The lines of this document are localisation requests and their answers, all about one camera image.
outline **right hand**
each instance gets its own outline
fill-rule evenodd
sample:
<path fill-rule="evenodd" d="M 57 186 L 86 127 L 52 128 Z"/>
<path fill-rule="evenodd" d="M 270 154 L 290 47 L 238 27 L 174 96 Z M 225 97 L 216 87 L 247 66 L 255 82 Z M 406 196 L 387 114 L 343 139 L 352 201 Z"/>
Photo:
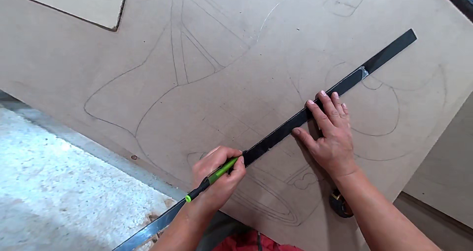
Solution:
<path fill-rule="evenodd" d="M 317 93 L 317 97 L 322 102 L 327 114 L 323 113 L 319 106 L 311 100 L 307 101 L 306 105 L 322 130 L 323 137 L 314 140 L 306 130 L 300 127 L 294 128 L 292 132 L 304 143 L 313 158 L 333 179 L 350 175 L 358 171 L 359 167 L 353 158 L 348 109 L 345 104 L 340 104 L 336 92 L 332 93 L 332 99 L 324 91 Z"/>

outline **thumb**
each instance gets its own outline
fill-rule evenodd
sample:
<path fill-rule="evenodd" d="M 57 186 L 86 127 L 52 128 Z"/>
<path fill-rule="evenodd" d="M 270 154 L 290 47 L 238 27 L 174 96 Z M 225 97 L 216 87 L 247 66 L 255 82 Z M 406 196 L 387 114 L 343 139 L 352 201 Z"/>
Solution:
<path fill-rule="evenodd" d="M 240 156 L 233 165 L 233 171 L 228 176 L 228 180 L 231 182 L 239 183 L 246 174 L 246 168 L 243 156 Z"/>
<path fill-rule="evenodd" d="M 312 151 L 315 151 L 318 148 L 317 142 L 312 138 L 312 136 L 303 128 L 296 127 L 292 130 L 292 133 L 304 143 L 304 145 Z"/>

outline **black ruler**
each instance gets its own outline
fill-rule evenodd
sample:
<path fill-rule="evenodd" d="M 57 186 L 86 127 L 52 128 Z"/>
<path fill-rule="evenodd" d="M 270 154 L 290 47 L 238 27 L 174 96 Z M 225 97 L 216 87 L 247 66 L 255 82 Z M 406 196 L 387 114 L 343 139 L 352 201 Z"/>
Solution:
<path fill-rule="evenodd" d="M 414 31 L 409 29 L 402 36 L 398 37 L 391 44 L 389 44 L 386 48 L 383 48 L 382 51 L 378 52 L 371 59 L 367 60 L 356 70 L 328 89 L 326 91 L 327 95 L 330 96 L 333 92 L 337 92 L 339 96 L 343 95 L 345 92 L 363 80 L 366 76 L 372 74 L 388 60 L 391 60 L 396 54 L 413 43 L 416 39 L 417 37 L 414 34 Z M 319 99 L 316 99 L 314 102 L 322 108 L 322 103 Z M 243 157 L 245 158 L 245 167 L 250 166 L 251 163 L 263 156 L 263 154 L 268 152 L 269 149 L 286 138 L 286 136 L 291 133 L 292 129 L 300 127 L 312 118 L 312 113 L 309 109 L 307 109 L 307 107 L 300 110 L 291 119 L 287 120 L 267 137 L 263 138 L 249 150 L 243 152 Z"/>
<path fill-rule="evenodd" d="M 347 92 L 349 89 L 351 89 L 361 80 L 363 80 L 366 76 L 376 71 L 376 69 L 381 67 L 388 60 L 391 60 L 396 54 L 398 54 L 407 46 L 412 44 L 416 39 L 417 37 L 414 34 L 414 31 L 412 29 L 409 29 L 402 36 L 398 37 L 386 48 L 384 48 L 382 51 L 378 52 L 371 59 L 367 60 L 356 70 L 351 72 L 345 78 L 340 80 L 337 84 L 327 90 L 327 94 L 331 95 L 333 92 L 337 92 L 339 96 L 343 95 L 345 92 Z M 319 99 L 316 99 L 315 103 L 317 103 L 322 108 L 322 104 Z M 263 138 L 252 148 L 247 151 L 244 151 L 243 157 L 245 158 L 245 167 L 248 167 L 259 157 L 263 156 L 264 153 L 269 151 L 269 149 L 271 149 L 281 140 L 286 138 L 291 133 L 292 129 L 303 125 L 311 118 L 313 118 L 313 116 L 309 109 L 303 108 L 291 119 L 283 123 L 280 127 L 270 133 L 267 137 Z M 134 248 L 137 248 L 142 245 L 149 238 L 151 238 L 160 230 L 168 226 L 185 202 L 185 199 L 179 201 L 177 204 L 175 204 L 166 212 L 164 212 L 152 223 L 146 225 L 143 229 L 139 230 L 136 234 L 134 234 L 125 242 L 117 246 L 114 251 L 131 251 Z"/>

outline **forearm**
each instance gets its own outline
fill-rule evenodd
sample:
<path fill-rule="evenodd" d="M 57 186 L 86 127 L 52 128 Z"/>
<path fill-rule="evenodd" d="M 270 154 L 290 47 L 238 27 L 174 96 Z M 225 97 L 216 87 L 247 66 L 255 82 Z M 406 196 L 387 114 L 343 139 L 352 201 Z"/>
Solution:
<path fill-rule="evenodd" d="M 371 250 L 440 250 L 370 183 L 361 169 L 334 181 Z"/>
<path fill-rule="evenodd" d="M 151 251 L 195 250 L 214 214 L 198 206 L 197 200 L 184 204 Z"/>

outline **brown board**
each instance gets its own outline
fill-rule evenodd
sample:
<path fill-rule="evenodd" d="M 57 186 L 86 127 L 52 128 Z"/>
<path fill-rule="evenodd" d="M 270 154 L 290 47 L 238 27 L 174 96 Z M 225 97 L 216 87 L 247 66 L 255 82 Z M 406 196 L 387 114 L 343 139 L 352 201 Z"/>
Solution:
<path fill-rule="evenodd" d="M 409 28 L 418 40 L 342 97 L 390 200 L 473 89 L 473 25 L 448 0 L 126 0 L 115 33 L 0 0 L 0 21 L 0 89 L 185 190 L 207 151 L 251 147 Z M 279 243 L 356 249 L 331 189 L 287 137 L 222 210 Z"/>

